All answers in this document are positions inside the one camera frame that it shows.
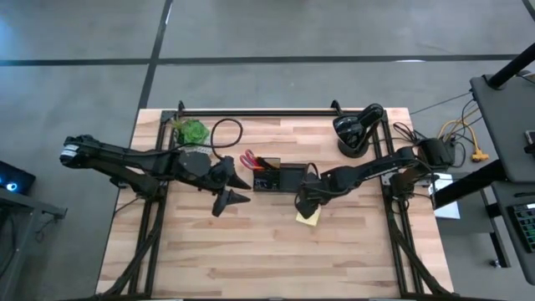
black line on floor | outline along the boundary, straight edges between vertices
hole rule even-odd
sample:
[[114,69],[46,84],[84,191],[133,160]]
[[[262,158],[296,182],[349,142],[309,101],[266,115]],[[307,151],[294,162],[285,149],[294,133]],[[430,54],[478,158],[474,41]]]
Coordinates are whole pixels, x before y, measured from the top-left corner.
[[100,65],[143,65],[150,59],[14,59],[0,60],[0,66],[100,66]]
[[535,21],[535,8],[533,8],[532,3],[530,3],[529,0],[522,0],[522,3],[524,3],[527,12],[532,16],[533,21]]
[[356,56],[278,56],[226,58],[168,58],[158,64],[303,64],[303,63],[385,63],[385,62],[462,62],[511,60],[518,54],[454,54],[454,55],[356,55]]
[[161,45],[164,42],[164,35],[166,34],[167,21],[169,14],[171,13],[171,6],[173,0],[166,0],[164,9],[161,13],[160,25],[158,26],[158,34],[152,48],[152,54],[150,55],[149,68],[147,69],[147,75],[145,76],[145,82],[143,83],[143,89],[141,90],[140,102],[137,105],[137,110],[146,109],[149,102],[150,90],[152,89],[152,83],[154,82],[154,75],[156,73],[156,66],[158,64],[158,58],[160,57]]
[[410,62],[464,62],[511,60],[518,54],[446,54],[446,55],[355,55],[355,56],[277,56],[277,57],[223,57],[223,58],[165,58],[159,59],[164,28],[158,32],[150,59],[22,59],[0,60],[1,66],[97,66],[144,65],[155,71],[156,65],[188,64],[306,64],[306,63],[410,63]]

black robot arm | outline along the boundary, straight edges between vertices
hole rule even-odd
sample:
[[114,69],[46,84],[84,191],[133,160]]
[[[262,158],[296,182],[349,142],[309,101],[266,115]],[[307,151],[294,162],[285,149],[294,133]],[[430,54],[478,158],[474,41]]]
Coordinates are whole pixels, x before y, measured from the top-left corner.
[[[200,152],[174,150],[131,150],[102,143],[90,135],[67,137],[59,157],[69,168],[92,168],[110,176],[117,185],[123,181],[141,197],[160,196],[162,181],[181,181],[217,195],[212,214],[218,217],[226,205],[249,202],[248,197],[227,191],[226,186],[242,189],[251,187],[237,176],[234,159],[225,156],[214,166],[210,157]],[[130,168],[143,171],[137,173]]]
[[318,206],[323,206],[338,196],[344,196],[359,187],[363,181],[406,168],[411,173],[418,168],[412,147],[402,147],[394,154],[370,161],[360,166],[340,166],[332,170],[308,173],[299,187],[295,207],[304,218],[311,217]]

red scissors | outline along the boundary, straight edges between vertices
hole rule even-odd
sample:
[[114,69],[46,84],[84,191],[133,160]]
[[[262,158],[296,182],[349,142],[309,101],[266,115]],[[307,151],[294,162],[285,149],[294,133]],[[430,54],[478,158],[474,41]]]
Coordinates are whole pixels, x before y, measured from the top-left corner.
[[245,155],[240,156],[240,162],[251,171],[260,171],[264,168],[257,162],[257,157],[251,150],[245,150]]

concrete floor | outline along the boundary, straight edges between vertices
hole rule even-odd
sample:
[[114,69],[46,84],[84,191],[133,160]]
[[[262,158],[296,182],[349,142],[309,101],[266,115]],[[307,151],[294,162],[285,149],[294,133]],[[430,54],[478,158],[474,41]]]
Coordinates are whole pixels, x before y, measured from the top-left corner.
[[[0,0],[0,60],[148,59],[164,3]],[[160,57],[518,54],[534,29],[513,0],[175,0]],[[166,65],[156,69],[147,106],[175,108],[182,99],[191,108],[325,107],[337,99],[418,110],[467,92],[471,77],[506,63]],[[0,130],[0,160],[37,176],[36,198],[69,208],[35,243],[18,299],[94,292],[117,190],[96,172],[62,167],[59,150],[65,136],[78,134],[127,146],[146,75],[146,65],[0,67],[0,128],[9,129]],[[468,100],[414,115],[413,124],[436,135]],[[475,130],[496,158],[484,123]],[[487,266],[488,236],[443,236],[443,243],[456,292],[532,300],[535,288],[509,241],[513,268],[501,270]]]

white paper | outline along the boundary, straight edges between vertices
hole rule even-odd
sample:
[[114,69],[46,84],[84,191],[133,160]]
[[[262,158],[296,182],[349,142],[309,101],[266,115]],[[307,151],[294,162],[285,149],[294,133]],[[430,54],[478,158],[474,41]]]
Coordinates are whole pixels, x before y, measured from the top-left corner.
[[[453,183],[453,179],[449,174],[436,173],[435,175],[440,177],[435,181],[435,187],[437,191]],[[432,193],[433,185],[429,186],[429,195],[431,195]],[[457,206],[457,202],[452,202],[442,208],[436,209],[435,217],[461,219],[461,214],[459,214],[459,206]]]

